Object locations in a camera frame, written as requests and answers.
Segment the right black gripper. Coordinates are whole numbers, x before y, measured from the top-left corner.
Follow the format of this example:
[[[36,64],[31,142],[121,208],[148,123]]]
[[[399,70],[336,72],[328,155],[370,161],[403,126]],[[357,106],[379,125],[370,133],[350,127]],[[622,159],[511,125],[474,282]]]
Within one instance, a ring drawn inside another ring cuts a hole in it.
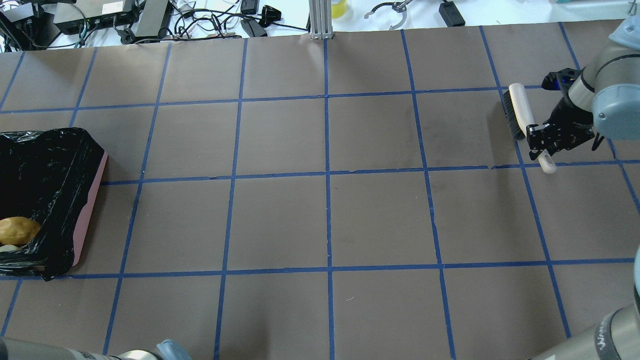
[[[582,84],[579,80],[581,74],[576,69],[565,68],[549,72],[542,80],[542,89],[560,91],[562,98],[542,125],[534,123],[526,126],[526,141],[532,161],[540,157],[544,150],[552,156],[562,150],[573,150],[590,140],[593,140],[591,150],[596,151],[604,140],[598,132],[594,133],[592,112],[578,107],[570,99],[569,89],[575,82]]]

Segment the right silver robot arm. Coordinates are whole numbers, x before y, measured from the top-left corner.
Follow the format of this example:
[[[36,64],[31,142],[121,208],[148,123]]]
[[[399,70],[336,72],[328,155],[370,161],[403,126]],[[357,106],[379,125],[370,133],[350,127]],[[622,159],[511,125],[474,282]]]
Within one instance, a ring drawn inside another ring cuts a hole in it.
[[[605,139],[635,141],[640,132],[640,25],[638,14],[624,19],[605,45],[580,70],[549,72],[541,87],[561,98],[542,124],[526,126],[529,157],[574,150]]]

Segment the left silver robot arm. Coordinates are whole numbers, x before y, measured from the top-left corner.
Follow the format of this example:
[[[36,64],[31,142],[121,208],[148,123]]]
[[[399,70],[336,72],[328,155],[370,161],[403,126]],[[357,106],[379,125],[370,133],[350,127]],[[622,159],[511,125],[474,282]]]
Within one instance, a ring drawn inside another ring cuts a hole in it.
[[[640,358],[640,250],[633,260],[633,301],[533,360],[638,360]]]

